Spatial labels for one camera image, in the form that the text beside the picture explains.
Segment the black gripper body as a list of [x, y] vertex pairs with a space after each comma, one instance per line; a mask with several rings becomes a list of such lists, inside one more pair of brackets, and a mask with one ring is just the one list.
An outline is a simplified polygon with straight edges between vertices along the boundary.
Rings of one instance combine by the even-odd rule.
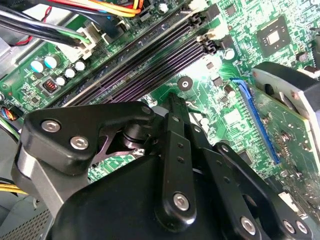
[[197, 216], [186, 230], [165, 229], [155, 214], [162, 162], [136, 159], [74, 193], [50, 230], [52, 240], [233, 240], [209, 182], [195, 172]]

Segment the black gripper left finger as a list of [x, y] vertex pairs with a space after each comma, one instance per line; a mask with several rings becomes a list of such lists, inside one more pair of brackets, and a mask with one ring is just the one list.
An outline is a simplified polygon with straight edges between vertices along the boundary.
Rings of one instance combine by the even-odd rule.
[[76, 192], [141, 157], [159, 157], [154, 212], [167, 230], [196, 219], [191, 143], [180, 97], [162, 106], [141, 101], [42, 109], [22, 127], [13, 179], [44, 201], [54, 217]]

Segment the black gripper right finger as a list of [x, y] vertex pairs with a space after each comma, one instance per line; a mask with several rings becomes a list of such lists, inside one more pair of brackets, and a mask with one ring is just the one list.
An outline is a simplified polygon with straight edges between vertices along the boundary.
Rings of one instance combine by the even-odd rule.
[[198, 217], [180, 240], [311, 240], [312, 230], [228, 145], [211, 145], [179, 100], [191, 143]]

